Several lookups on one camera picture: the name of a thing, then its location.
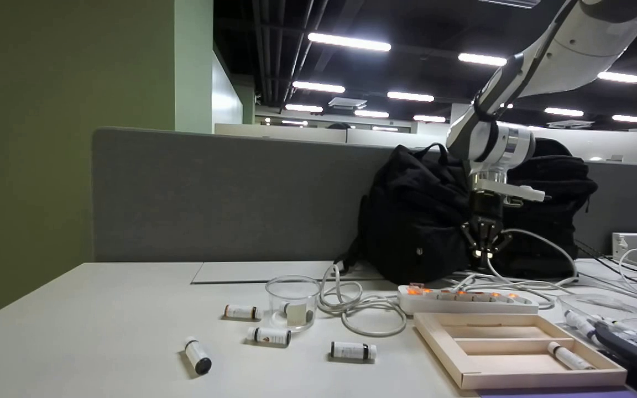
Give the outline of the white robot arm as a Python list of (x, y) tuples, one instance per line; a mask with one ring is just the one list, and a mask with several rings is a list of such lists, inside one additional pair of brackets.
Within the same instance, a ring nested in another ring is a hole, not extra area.
[(500, 66), (451, 124), (447, 148), (464, 164), (471, 219), (462, 226), (469, 252), (491, 259), (511, 199), (544, 201), (546, 192), (513, 186), (507, 172), (535, 150), (524, 128), (500, 113), (520, 97), (575, 91), (608, 71), (637, 38), (637, 0), (564, 0), (544, 33)]

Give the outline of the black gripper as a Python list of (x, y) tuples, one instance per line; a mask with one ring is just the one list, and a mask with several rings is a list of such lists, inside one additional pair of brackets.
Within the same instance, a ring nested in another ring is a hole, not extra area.
[[(473, 239), (491, 239), (502, 230), (502, 197), (493, 192), (471, 195), (471, 217), (460, 226), (473, 259), (482, 256), (480, 243)], [(491, 256), (502, 254), (513, 241), (513, 234), (500, 232), (491, 243)]]

